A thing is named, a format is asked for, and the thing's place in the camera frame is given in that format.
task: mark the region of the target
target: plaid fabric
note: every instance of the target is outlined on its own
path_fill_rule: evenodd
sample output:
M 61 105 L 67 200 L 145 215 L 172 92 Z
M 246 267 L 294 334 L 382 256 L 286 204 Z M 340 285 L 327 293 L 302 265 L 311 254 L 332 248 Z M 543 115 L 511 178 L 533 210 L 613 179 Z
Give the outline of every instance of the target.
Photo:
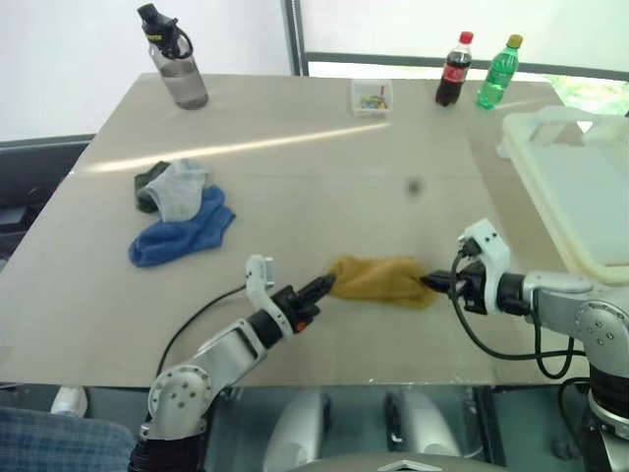
M 127 470 L 136 441 L 103 420 L 0 408 L 0 470 Z

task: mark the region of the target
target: water bottle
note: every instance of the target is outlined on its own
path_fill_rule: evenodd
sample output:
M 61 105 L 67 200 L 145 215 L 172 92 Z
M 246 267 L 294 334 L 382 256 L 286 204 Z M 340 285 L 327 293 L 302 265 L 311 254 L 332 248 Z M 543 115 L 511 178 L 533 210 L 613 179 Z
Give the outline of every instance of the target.
M 518 70 L 518 49 L 522 45 L 520 34 L 511 34 L 507 47 L 493 58 L 487 77 L 479 90 L 476 104 L 485 110 L 491 110 L 504 96 L 513 75 Z
M 195 110 L 207 103 L 207 90 L 193 57 L 193 44 L 179 27 L 176 18 L 161 15 L 152 3 L 138 8 L 142 28 L 148 39 L 148 55 L 175 103 Z

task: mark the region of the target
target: red label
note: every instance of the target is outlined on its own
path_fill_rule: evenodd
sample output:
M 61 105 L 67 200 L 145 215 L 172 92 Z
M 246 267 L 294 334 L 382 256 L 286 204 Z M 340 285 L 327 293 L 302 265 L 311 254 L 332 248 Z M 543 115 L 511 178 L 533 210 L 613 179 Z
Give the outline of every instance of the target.
M 457 82 L 461 83 L 465 81 L 465 76 L 467 75 L 467 69 L 460 69 L 458 67 L 445 66 L 443 68 L 443 79 L 448 82 Z

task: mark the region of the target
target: green plastic bottle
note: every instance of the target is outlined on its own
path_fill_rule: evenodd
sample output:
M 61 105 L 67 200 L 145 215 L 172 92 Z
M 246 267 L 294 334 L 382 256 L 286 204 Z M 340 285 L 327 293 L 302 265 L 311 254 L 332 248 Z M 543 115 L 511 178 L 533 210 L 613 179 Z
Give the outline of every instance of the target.
M 513 75 L 518 70 L 518 49 L 522 45 L 520 34 L 511 34 L 505 47 L 500 54 L 493 58 L 487 78 L 479 90 L 476 104 L 485 110 L 491 110 L 504 96 Z

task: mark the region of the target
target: white sneaker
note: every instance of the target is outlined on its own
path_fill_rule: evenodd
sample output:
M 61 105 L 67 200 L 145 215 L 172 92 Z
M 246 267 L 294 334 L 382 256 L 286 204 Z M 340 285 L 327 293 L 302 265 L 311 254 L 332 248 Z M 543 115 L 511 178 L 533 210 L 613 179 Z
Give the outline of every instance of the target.
M 64 385 L 57 391 L 50 413 L 83 418 L 87 412 L 87 394 L 82 386 Z

